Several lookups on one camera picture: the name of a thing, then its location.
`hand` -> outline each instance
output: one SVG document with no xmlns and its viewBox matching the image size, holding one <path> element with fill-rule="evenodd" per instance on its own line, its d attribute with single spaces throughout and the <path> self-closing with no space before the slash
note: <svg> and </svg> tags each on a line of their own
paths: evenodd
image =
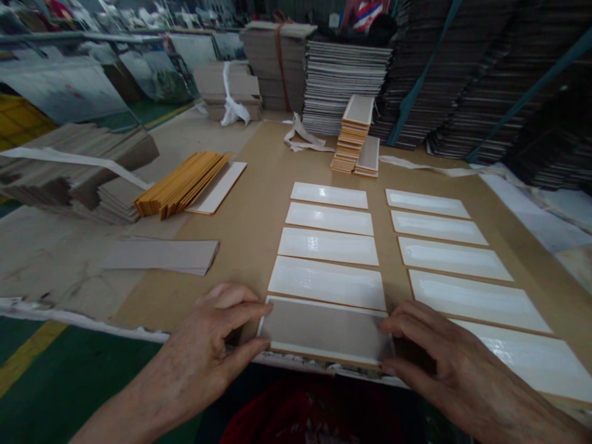
<svg viewBox="0 0 592 444">
<path fill-rule="evenodd" d="M 224 338 L 268 315 L 246 286 L 224 283 L 190 315 L 136 378 L 101 407 L 72 442 L 151 442 L 217 400 L 269 340 L 254 338 L 226 354 Z"/>
<path fill-rule="evenodd" d="M 394 358 L 382 363 L 383 372 L 398 376 L 483 444 L 591 442 L 589 430 L 534 391 L 474 334 L 427 305 L 404 302 L 380 329 L 412 340 L 437 365 L 429 376 Z"/>
</svg>

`red object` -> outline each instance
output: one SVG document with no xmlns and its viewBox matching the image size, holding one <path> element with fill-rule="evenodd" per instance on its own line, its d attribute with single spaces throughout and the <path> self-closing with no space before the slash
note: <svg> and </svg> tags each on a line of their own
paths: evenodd
<svg viewBox="0 0 592 444">
<path fill-rule="evenodd" d="M 280 11 L 279 9 L 276 9 L 272 15 L 273 15 L 273 20 L 276 23 L 294 23 L 294 21 L 290 17 L 286 18 L 284 13 L 282 11 Z"/>
<path fill-rule="evenodd" d="M 288 88 L 286 86 L 286 77 L 284 76 L 284 59 L 282 57 L 282 43 L 281 37 L 279 35 L 282 26 L 284 26 L 284 22 L 281 22 L 279 26 L 276 28 L 276 53 L 277 53 L 277 62 L 279 63 L 279 72 L 282 75 L 282 87 L 284 88 L 284 103 L 286 104 L 286 111 L 292 112 L 292 108 L 290 106 L 290 99 L 288 98 Z"/>
<path fill-rule="evenodd" d="M 304 376 L 277 381 L 244 406 L 220 444 L 406 442 L 380 384 Z"/>
<path fill-rule="evenodd" d="M 50 32 L 61 32 L 62 31 L 60 28 L 57 28 L 54 25 L 52 25 L 51 22 L 47 19 L 47 17 L 45 17 L 45 15 L 43 15 L 40 11 L 38 11 L 36 9 L 34 11 L 37 14 L 37 17 L 39 17 L 39 19 L 43 22 L 43 24 L 45 25 L 45 27 L 47 28 L 48 31 L 50 31 Z"/>
<path fill-rule="evenodd" d="M 388 14 L 390 0 L 347 0 L 343 10 L 343 22 L 340 29 L 347 27 L 353 28 L 359 19 L 362 19 L 368 11 L 375 8 L 377 4 L 382 4 L 382 13 Z M 372 20 L 367 25 L 363 25 L 358 31 L 363 31 L 370 27 Z"/>
<path fill-rule="evenodd" d="M 49 0 L 49 4 L 46 3 L 46 5 L 47 8 L 59 19 L 69 19 L 70 17 L 74 17 L 70 10 L 57 0 Z"/>
</svg>

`white ceramic tile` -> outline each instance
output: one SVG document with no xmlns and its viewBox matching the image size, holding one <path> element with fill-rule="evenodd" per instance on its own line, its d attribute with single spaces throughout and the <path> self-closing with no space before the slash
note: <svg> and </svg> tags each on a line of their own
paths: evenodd
<svg viewBox="0 0 592 444">
<path fill-rule="evenodd" d="M 396 232 L 467 244 L 489 245 L 474 222 L 391 210 Z"/>
<path fill-rule="evenodd" d="M 535 334 L 454 321 L 539 392 L 592 403 L 592 377 L 568 345 Z"/>
<path fill-rule="evenodd" d="M 290 199 L 368 209 L 366 191 L 296 182 Z"/>
<path fill-rule="evenodd" d="M 370 213 L 292 202 L 286 223 L 373 236 Z"/>
<path fill-rule="evenodd" d="M 399 236 L 398 240 L 405 265 L 513 281 L 500 258 L 492 250 L 410 237 Z"/>
<path fill-rule="evenodd" d="M 197 201 L 186 208 L 191 213 L 213 214 L 247 167 L 246 162 L 228 162 Z"/>
<path fill-rule="evenodd" d="M 380 272 L 278 256 L 268 291 L 386 311 Z"/>
<path fill-rule="evenodd" d="M 463 203 L 458 199 L 430 196 L 427 194 L 410 193 L 406 191 L 386 190 L 387 202 L 391 207 L 406 208 L 407 210 L 435 213 L 444 216 L 455 216 L 470 219 Z"/>
<path fill-rule="evenodd" d="M 449 315 L 553 333 L 524 290 L 409 270 L 415 299 Z"/>
<path fill-rule="evenodd" d="M 277 254 L 335 262 L 378 265 L 374 238 L 285 227 Z"/>
<path fill-rule="evenodd" d="M 370 170 L 378 171 L 378 153 L 380 149 L 380 139 L 372 136 L 366 138 L 366 142 L 362 147 L 360 158 L 356 167 L 369 168 Z"/>
<path fill-rule="evenodd" d="M 371 365 L 394 354 L 392 336 L 378 330 L 387 313 L 278 296 L 266 302 L 273 311 L 257 336 L 269 338 L 272 350 Z"/>
</svg>

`finger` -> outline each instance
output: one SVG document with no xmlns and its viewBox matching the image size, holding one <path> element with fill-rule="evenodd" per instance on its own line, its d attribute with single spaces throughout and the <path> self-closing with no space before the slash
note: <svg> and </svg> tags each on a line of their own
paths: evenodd
<svg viewBox="0 0 592 444">
<path fill-rule="evenodd" d="M 267 350 L 271 342 L 267 338 L 257 337 L 234 350 L 220 364 L 220 371 L 224 374 L 225 381 L 230 384 L 239 374 L 255 359 L 255 357 Z"/>
<path fill-rule="evenodd" d="M 435 360 L 446 353 L 446 343 L 433 329 L 408 314 L 397 314 L 384 319 L 379 329 L 394 337 L 406 337 L 423 348 Z"/>
<path fill-rule="evenodd" d="M 203 303 L 204 301 L 209 301 L 212 299 L 218 298 L 224 291 L 228 290 L 230 287 L 235 285 L 233 282 L 221 282 L 210 291 L 208 291 L 205 295 L 197 298 L 195 304 L 198 305 Z"/>
<path fill-rule="evenodd" d="M 443 332 L 447 327 L 450 327 L 449 324 L 452 325 L 452 322 L 442 314 L 418 301 L 405 301 L 399 304 L 393 315 L 402 315 L 403 313 L 416 318 L 438 332 Z"/>
<path fill-rule="evenodd" d="M 223 315 L 223 337 L 226 337 L 232 330 L 244 325 L 251 319 L 267 316 L 271 313 L 273 304 L 262 304 L 259 302 L 244 302 L 232 308 L 224 310 Z"/>
<path fill-rule="evenodd" d="M 214 308 L 229 308 L 241 302 L 260 302 L 259 298 L 247 286 L 231 284 L 214 299 Z"/>
<path fill-rule="evenodd" d="M 442 386 L 415 364 L 401 358 L 392 358 L 384 360 L 380 367 L 386 374 L 397 376 L 432 404 L 437 404 Z"/>
</svg>

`yellow floor line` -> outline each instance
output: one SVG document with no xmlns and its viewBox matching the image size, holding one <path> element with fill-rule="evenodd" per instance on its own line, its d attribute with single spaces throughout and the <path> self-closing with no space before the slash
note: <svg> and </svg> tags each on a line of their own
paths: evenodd
<svg viewBox="0 0 592 444">
<path fill-rule="evenodd" d="M 47 321 L 0 368 L 0 398 L 17 382 L 35 358 L 65 330 L 68 324 Z"/>
<path fill-rule="evenodd" d="M 146 123 L 144 126 L 146 127 L 147 130 L 169 120 L 170 118 L 175 117 L 177 114 L 181 114 L 183 111 L 188 110 L 189 108 L 191 108 L 193 106 L 193 102 L 188 103 L 187 105 L 182 106 L 181 108 L 177 108 L 175 111 L 171 111 L 168 114 L 165 114 L 164 116 L 158 117 L 156 120 L 152 120 L 149 123 Z"/>
</svg>

